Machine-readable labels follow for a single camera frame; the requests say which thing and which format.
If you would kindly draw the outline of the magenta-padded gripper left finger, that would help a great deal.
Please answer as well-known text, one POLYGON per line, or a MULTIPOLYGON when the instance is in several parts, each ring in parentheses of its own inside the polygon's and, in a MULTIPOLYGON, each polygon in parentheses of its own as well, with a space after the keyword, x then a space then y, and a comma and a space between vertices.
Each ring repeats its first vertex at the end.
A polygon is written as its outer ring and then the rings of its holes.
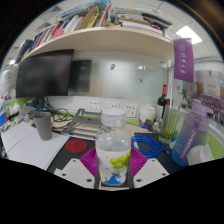
POLYGON ((54 174, 78 186, 93 189, 97 171, 96 149, 93 148, 80 159, 72 158, 62 170, 56 168, 54 174))

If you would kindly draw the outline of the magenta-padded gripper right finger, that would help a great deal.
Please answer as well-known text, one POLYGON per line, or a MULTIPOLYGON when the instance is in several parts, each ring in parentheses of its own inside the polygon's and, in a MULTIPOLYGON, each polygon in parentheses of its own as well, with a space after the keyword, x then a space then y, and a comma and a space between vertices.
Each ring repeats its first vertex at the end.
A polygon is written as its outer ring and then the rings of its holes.
POLYGON ((129 169, 135 188, 146 186, 169 175, 156 158, 147 159, 134 148, 130 152, 129 169))

